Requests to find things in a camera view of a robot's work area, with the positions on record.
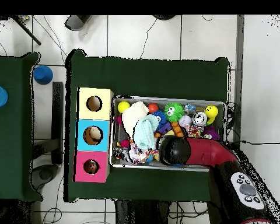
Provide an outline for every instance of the wooden shape sorter box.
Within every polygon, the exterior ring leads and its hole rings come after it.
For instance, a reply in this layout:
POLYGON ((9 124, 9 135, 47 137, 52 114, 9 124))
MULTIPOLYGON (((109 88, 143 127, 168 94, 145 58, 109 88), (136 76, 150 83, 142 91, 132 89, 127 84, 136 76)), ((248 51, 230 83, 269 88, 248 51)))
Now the wooden shape sorter box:
POLYGON ((73 181, 106 182, 112 97, 110 89, 78 88, 73 181))

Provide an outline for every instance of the light blue cloth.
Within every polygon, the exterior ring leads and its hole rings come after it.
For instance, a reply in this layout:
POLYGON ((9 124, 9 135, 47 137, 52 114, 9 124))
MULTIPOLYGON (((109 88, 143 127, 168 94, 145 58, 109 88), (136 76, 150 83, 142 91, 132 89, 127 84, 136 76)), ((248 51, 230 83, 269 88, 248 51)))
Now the light blue cloth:
POLYGON ((139 149, 156 149, 156 141, 153 133, 156 131, 158 125, 158 118, 151 114, 137 122, 133 140, 139 149))

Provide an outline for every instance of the round hole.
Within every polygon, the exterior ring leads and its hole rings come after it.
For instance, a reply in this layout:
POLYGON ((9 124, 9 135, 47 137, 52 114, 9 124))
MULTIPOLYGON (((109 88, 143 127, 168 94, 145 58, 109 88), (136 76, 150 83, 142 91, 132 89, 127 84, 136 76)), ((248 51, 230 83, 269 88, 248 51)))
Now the round hole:
POLYGON ((86 101, 86 106, 90 111, 99 111, 102 108, 102 101, 99 96, 91 96, 86 101))
POLYGON ((84 130, 84 141, 89 145, 98 145, 103 139, 103 131, 97 126, 90 126, 84 130))
POLYGON ((83 165, 84 171, 89 174, 95 174, 99 170, 100 166, 95 160, 87 160, 83 165))

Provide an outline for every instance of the yellow smiley ball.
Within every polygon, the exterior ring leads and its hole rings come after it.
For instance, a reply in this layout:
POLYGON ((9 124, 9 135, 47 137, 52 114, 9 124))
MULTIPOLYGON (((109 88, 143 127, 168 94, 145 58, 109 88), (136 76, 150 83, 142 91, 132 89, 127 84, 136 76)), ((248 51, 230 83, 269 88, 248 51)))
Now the yellow smiley ball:
POLYGON ((218 109, 215 106, 208 106, 205 108, 205 114, 208 118, 215 118, 218 115, 218 109))

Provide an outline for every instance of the pink box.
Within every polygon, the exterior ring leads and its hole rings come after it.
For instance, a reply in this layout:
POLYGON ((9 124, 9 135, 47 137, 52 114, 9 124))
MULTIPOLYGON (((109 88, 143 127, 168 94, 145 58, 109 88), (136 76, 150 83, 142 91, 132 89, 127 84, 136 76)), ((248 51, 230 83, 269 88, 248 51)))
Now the pink box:
POLYGON ((74 181, 105 183, 110 170, 108 162, 108 152, 77 151, 75 167, 76 174, 73 171, 74 181), (84 171, 84 163, 87 160, 95 160, 99 164, 99 169, 95 174, 89 174, 84 171))

